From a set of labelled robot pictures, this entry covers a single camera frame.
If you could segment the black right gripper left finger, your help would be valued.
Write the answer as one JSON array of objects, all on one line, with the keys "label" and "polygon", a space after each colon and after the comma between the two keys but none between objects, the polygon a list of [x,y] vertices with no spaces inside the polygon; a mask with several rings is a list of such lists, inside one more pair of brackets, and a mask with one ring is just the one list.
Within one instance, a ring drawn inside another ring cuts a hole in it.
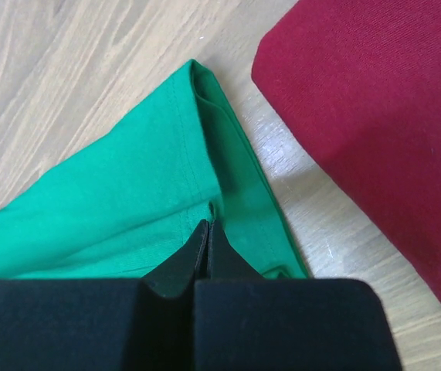
[{"label": "black right gripper left finger", "polygon": [[201,220],[182,247],[143,276],[144,282],[162,298],[182,296],[196,279],[205,276],[208,241],[209,223]]}]

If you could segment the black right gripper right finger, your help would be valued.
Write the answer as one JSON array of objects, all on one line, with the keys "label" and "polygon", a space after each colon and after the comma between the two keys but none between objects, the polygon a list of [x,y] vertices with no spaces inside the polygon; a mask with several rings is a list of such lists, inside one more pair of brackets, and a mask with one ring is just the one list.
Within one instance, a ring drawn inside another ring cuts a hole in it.
[{"label": "black right gripper right finger", "polygon": [[230,245],[222,224],[215,220],[210,226],[207,277],[209,279],[262,279]]}]

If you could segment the green t-shirt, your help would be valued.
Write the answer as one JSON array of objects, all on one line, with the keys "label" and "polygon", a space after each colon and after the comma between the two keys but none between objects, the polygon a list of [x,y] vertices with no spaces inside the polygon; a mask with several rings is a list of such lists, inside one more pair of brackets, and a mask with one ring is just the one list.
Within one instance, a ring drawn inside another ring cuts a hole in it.
[{"label": "green t-shirt", "polygon": [[0,279],[141,277],[201,220],[264,277],[307,277],[218,80],[189,60],[0,209]]}]

